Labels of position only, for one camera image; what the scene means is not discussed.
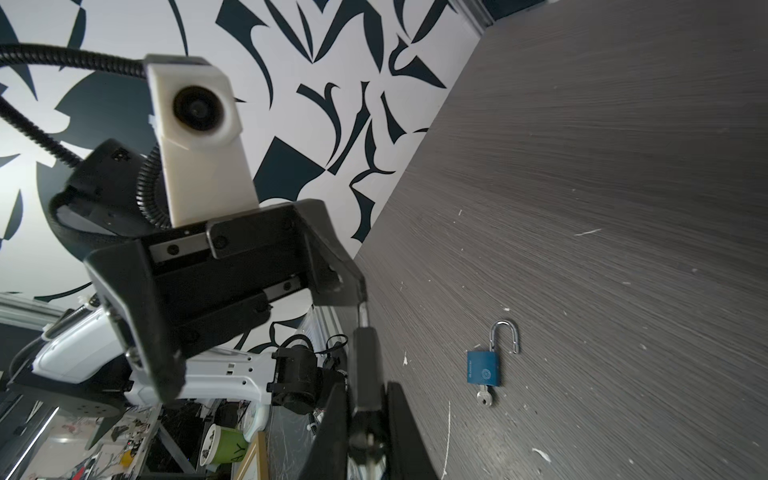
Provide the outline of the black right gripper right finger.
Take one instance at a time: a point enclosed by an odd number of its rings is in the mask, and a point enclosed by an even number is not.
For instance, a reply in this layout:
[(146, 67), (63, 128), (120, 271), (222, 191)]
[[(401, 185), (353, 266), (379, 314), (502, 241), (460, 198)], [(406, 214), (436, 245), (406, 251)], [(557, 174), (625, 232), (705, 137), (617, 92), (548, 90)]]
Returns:
[(389, 428), (388, 478), (437, 480), (437, 474), (402, 386), (396, 382), (388, 382), (386, 394)]

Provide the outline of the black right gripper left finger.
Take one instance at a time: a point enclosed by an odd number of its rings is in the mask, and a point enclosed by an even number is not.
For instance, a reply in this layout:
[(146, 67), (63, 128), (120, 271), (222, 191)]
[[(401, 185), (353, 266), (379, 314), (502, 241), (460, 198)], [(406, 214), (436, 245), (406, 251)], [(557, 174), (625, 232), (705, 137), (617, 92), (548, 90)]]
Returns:
[(300, 480), (345, 480), (348, 462), (349, 405), (344, 384), (329, 396), (318, 434), (299, 474)]

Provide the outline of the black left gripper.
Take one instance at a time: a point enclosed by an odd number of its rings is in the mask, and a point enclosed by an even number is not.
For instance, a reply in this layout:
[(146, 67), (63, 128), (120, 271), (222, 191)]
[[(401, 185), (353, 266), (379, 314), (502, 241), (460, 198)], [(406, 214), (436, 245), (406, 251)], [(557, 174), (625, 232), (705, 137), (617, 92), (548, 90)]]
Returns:
[(319, 306), (368, 300), (364, 275), (317, 199), (109, 246), (84, 265), (102, 304), (127, 325), (118, 336), (163, 403), (184, 387), (184, 357), (266, 323), (272, 302), (307, 285)]

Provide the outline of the black padlock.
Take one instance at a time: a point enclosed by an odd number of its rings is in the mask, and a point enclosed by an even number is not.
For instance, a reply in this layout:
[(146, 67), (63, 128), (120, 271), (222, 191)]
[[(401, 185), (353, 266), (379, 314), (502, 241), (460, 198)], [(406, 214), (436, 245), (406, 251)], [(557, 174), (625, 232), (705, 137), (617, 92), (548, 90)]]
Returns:
[(357, 317), (351, 348), (349, 452), (356, 464), (368, 467), (386, 452), (386, 391), (380, 342), (366, 302), (357, 307)]

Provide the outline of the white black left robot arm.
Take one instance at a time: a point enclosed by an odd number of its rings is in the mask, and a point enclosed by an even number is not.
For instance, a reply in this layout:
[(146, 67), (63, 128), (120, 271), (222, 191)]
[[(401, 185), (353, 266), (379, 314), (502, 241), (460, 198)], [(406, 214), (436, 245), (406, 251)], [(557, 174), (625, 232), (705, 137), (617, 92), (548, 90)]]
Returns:
[(274, 301), (361, 306), (364, 279), (322, 201), (284, 203), (128, 239), (85, 261), (99, 307), (55, 323), (11, 364), (13, 389), (82, 416), (130, 405), (238, 398), (298, 414), (339, 406), (341, 372), (292, 336), (267, 357), (225, 343), (266, 323)]

